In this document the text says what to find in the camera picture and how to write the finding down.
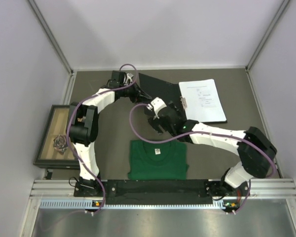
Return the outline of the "white folder black inside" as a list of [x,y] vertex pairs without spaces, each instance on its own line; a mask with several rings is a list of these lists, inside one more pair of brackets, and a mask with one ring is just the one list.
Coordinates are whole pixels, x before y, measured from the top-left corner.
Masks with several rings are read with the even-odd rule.
[[140,87],[153,99],[161,98],[166,104],[173,102],[182,116],[186,118],[185,110],[182,107],[179,83],[171,83],[148,75],[139,74]]

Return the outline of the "white printed paper stack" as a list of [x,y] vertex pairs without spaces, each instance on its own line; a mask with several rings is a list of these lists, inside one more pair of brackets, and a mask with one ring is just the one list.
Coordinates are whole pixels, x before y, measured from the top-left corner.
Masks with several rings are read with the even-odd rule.
[[227,122],[213,79],[179,82],[179,89],[187,102],[187,119],[202,123]]

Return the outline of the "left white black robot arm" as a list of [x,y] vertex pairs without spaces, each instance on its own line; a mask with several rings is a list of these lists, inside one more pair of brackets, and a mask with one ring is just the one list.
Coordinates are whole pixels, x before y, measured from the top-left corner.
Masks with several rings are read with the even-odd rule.
[[112,71],[111,79],[94,95],[79,103],[70,105],[67,125],[68,147],[79,161],[80,175],[78,184],[92,196],[102,190],[100,171],[95,158],[95,141],[99,130],[99,114],[108,105],[121,97],[129,98],[132,103],[151,100],[135,82],[138,74]]

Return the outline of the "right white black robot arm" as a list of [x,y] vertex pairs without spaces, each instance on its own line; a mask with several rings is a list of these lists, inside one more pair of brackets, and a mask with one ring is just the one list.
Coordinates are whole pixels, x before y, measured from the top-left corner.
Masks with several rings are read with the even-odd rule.
[[200,121],[185,119],[174,105],[145,107],[148,122],[158,133],[168,132],[172,140],[194,145],[207,145],[228,151],[240,161],[229,168],[221,178],[220,191],[234,194],[253,178],[268,178],[276,171],[274,159],[277,149],[264,133],[251,126],[248,130],[228,130],[209,126]]

